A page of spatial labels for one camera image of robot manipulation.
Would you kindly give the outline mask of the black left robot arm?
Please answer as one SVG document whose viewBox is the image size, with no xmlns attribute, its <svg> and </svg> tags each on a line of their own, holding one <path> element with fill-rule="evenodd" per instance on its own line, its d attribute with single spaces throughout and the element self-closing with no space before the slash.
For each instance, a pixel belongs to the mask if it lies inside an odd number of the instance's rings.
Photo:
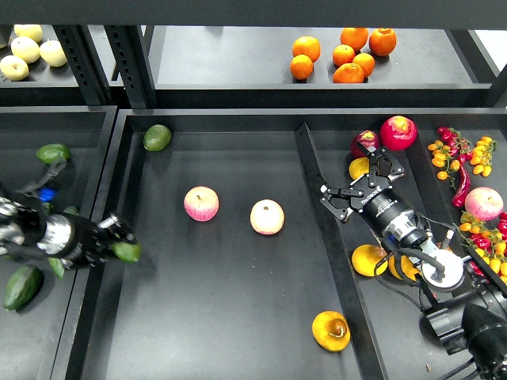
<svg viewBox="0 0 507 380">
<path fill-rule="evenodd" d="M 67 160 L 57 158 L 40 180 L 17 191 L 1 188 L 1 254 L 55 259 L 65 269 L 101 264 L 111 255 L 136 262 L 140 243 L 117 215 L 92 222 L 65 211 L 48 212 L 39 191 L 66 166 Z"/>
</svg>

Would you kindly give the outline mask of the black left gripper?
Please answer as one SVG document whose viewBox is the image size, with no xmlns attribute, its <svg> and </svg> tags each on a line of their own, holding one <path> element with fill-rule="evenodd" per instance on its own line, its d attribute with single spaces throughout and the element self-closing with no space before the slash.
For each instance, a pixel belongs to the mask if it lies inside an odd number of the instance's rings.
<svg viewBox="0 0 507 380">
<path fill-rule="evenodd" d="M 105 263 L 114 242 L 138 243 L 132 229 L 115 213 L 99 223 L 77 215 L 53 214 L 47 217 L 39 248 L 70 268 Z"/>
</svg>

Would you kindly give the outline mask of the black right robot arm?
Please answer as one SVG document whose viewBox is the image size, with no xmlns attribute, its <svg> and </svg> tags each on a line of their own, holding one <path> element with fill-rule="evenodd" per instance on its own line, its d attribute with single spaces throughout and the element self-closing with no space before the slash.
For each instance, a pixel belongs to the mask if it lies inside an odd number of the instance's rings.
<svg viewBox="0 0 507 380">
<path fill-rule="evenodd" d="M 365 173 L 347 186 L 318 183 L 319 201 L 346 223 L 359 215 L 386 253 L 375 269 L 392 262 L 402 281 L 426 298 L 419 305 L 426 321 L 449 355 L 468 351 L 471 376 L 506 377 L 506 287 L 488 274 L 478 254 L 450 251 L 457 229 L 443 224 L 446 236 L 435 239 L 435 221 L 416 211 L 394 182 L 405 170 L 382 146 L 360 146 L 367 158 Z"/>
</svg>

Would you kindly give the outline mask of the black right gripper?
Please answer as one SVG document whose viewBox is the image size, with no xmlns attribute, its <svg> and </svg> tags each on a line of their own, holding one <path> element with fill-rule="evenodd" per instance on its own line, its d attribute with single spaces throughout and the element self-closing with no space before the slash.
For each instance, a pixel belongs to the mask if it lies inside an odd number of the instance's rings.
<svg viewBox="0 0 507 380">
<path fill-rule="evenodd" d="M 320 202 L 336 220 L 348 222 L 351 215 L 362 219 L 382 237 L 406 238 L 417 229 L 414 209 L 393 189 L 391 183 L 405 176 L 405 169 L 385 146 L 375 148 L 357 142 L 369 160 L 368 175 L 345 188 L 320 186 Z"/>
</svg>

